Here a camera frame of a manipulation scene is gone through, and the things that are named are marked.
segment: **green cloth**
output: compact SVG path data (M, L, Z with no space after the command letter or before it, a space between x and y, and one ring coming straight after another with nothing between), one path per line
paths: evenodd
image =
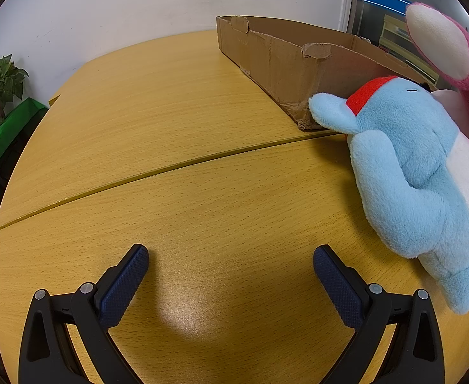
M31 118L43 108L47 107L32 98L27 98L6 116L0 125L0 158Z

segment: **pink plush toy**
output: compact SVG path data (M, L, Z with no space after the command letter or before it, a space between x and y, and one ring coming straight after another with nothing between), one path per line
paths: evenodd
M418 50L446 81L460 90L458 93L441 89L432 95L469 138L469 33L448 16L421 3L408 6L406 18Z

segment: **plush toy ear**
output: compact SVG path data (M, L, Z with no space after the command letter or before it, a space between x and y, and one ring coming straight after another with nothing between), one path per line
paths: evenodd
M314 121L325 128L344 134L357 134L360 129L346 99L330 93L317 93L309 98L309 109Z
M459 89L469 89L469 33L435 8L414 3L405 12L410 38L429 63Z

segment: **cardboard box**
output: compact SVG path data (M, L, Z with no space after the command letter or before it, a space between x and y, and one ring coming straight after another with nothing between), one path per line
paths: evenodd
M301 130L322 128L308 108L315 93L348 98L379 76L426 82L402 61L348 33L268 17L217 17L216 26L220 50Z

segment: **blue gripper pad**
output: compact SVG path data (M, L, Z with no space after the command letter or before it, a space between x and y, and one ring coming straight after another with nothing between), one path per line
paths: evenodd
M103 328L118 325L148 268L149 252L140 247L101 300L99 323Z
M313 266L343 323L358 330L364 319L361 299L322 247L314 251Z

